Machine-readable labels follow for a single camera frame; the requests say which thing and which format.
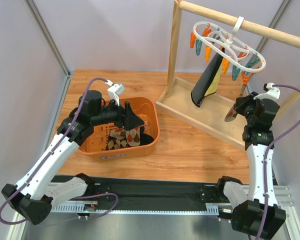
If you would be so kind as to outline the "beige orange argyle sock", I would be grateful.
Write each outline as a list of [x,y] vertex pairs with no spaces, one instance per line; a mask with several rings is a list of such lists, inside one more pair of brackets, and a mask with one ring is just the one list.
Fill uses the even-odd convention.
[[138,147],[141,145],[141,134],[144,130],[143,126],[139,126],[125,131],[125,139],[129,147]]

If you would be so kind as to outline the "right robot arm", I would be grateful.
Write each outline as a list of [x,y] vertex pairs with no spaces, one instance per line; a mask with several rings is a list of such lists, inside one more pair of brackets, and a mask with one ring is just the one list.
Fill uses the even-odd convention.
[[242,139],[249,161],[248,192],[235,178],[223,176],[218,181],[233,209],[232,229],[256,239],[271,240],[286,220],[286,212],[278,207],[272,171],[270,128],[279,108],[272,97],[257,92],[236,99],[234,110],[246,119]]

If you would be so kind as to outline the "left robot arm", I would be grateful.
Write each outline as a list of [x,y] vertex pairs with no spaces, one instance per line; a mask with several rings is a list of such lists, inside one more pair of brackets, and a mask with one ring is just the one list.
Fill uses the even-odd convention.
[[85,91],[79,98],[78,108],[62,121],[50,147],[37,163],[16,184],[6,184],[1,190],[5,204],[33,225],[42,223],[54,207],[71,199],[86,199],[92,193],[94,181],[83,173],[55,187],[49,184],[96,126],[113,123],[118,128],[134,130],[144,124],[128,101],[124,106],[115,100],[103,106],[102,101],[99,91]]

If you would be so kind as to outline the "black white-striped sock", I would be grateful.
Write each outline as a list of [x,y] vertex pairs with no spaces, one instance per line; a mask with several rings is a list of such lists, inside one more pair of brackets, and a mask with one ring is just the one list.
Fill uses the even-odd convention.
[[153,142],[154,142],[154,138],[151,135],[146,134],[146,133],[140,134],[140,145],[141,146],[146,146]]

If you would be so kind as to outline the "brown argyle sock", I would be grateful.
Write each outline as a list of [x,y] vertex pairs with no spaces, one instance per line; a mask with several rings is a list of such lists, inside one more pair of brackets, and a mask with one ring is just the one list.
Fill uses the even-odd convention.
[[126,131],[122,128],[112,130],[108,135],[108,141],[122,141],[126,139]]
[[110,137],[107,141],[105,150],[110,151],[110,150],[124,149],[128,147],[129,144],[124,138],[118,139],[118,138]]

